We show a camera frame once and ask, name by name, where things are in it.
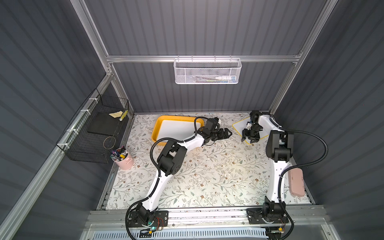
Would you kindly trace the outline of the whiteboard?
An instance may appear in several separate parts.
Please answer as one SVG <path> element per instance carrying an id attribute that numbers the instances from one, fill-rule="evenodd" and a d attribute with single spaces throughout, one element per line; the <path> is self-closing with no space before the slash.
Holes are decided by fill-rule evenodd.
<path id="1" fill-rule="evenodd" d="M 162 138 L 173 138 L 176 140 L 186 140 L 195 134 L 194 121 L 172 121 L 164 120 L 160 126 L 157 140 Z"/>
<path id="2" fill-rule="evenodd" d="M 268 133 L 258 123 L 251 121 L 250 117 L 234 123 L 233 128 L 242 137 L 242 142 L 248 145 L 257 143 L 259 140 L 267 138 Z"/>

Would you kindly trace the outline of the yellow plastic storage box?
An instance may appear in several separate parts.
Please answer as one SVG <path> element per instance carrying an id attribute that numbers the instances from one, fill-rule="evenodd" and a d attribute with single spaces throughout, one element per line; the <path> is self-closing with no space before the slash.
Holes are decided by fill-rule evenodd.
<path id="1" fill-rule="evenodd" d="M 188 122 L 192 122 L 194 121 L 195 123 L 195 118 L 194 117 L 184 117 L 184 116 L 160 116 L 156 123 L 155 123 L 155 127 L 154 127 L 154 130 L 153 130 L 153 133 L 152 133 L 152 140 L 153 142 L 156 142 L 157 141 L 157 136 L 158 136 L 158 132 L 160 130 L 160 126 L 162 124 L 162 121 L 164 120 L 172 120 L 172 121 L 188 121 Z"/>

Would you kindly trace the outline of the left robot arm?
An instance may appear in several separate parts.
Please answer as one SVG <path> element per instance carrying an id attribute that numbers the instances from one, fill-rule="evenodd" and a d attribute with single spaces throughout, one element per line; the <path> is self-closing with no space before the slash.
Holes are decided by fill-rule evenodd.
<path id="1" fill-rule="evenodd" d="M 232 136 L 232 132 L 227 129 L 209 130 L 201 127 L 195 133 L 184 140 L 174 138 L 161 138 L 157 140 L 150 149 L 150 159 L 158 171 L 154 182 L 147 196 L 135 203 L 134 212 L 147 225 L 155 218 L 155 210 L 159 206 L 160 196 L 162 195 L 168 181 L 181 169 L 186 154 L 195 149 L 206 145 L 209 141 L 225 140 Z M 154 148 L 157 144 L 166 142 L 157 160 L 153 156 Z"/>

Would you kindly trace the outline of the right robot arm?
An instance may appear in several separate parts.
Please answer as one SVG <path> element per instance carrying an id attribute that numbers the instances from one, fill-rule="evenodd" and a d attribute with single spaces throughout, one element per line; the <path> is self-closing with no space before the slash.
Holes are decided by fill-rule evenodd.
<path id="1" fill-rule="evenodd" d="M 268 135 L 265 152 L 271 161 L 270 183 L 262 207 L 262 218 L 266 223 L 274 223 L 285 214 L 284 174 L 293 156 L 294 134 L 283 130 L 266 112 L 252 111 L 242 131 L 242 141 L 249 139 L 251 143 L 257 143 L 261 132 Z"/>

